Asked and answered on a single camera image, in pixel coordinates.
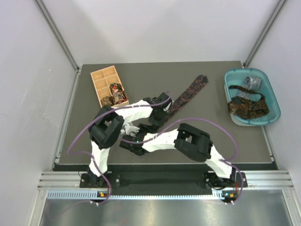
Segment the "dark purple patterned tie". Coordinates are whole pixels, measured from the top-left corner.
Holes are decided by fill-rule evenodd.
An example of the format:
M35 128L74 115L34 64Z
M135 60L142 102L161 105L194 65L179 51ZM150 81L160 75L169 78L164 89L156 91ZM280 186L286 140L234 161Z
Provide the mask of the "dark purple patterned tie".
M190 100L193 99L207 84L208 77L199 75L190 86L172 103L165 122L169 121L178 111L181 110Z

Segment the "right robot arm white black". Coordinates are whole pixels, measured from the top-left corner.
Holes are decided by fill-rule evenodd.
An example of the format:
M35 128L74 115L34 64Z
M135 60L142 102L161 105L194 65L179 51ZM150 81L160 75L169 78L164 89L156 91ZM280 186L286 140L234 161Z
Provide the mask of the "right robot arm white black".
M136 127L129 123L125 126L119 146L138 156L158 150L178 150L193 161L204 162L213 170L213 173L205 173L204 177L208 186L216 190L235 186L237 180L236 170L224 162L210 135L187 123L162 134L158 133L158 126L140 123Z

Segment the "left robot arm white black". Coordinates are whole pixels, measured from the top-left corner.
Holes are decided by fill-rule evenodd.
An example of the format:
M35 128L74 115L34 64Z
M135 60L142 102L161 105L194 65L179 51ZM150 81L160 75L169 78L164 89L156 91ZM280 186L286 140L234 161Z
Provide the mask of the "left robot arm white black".
M95 186L106 183L108 156L110 148L119 136L130 142L142 141L145 134L155 134L164 124L173 101L166 93L159 97L146 97L134 104L111 107L104 105L96 115L95 121L89 128L92 145L91 163L87 171L89 181Z

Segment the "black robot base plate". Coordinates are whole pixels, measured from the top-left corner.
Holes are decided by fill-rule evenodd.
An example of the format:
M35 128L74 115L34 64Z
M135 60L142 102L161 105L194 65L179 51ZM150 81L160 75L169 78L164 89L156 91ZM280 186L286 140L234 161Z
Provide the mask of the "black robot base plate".
M205 195L212 188L205 181L205 173L213 170L201 164L110 164L101 186L93 185L88 174L81 175L80 188L112 187L113 195Z

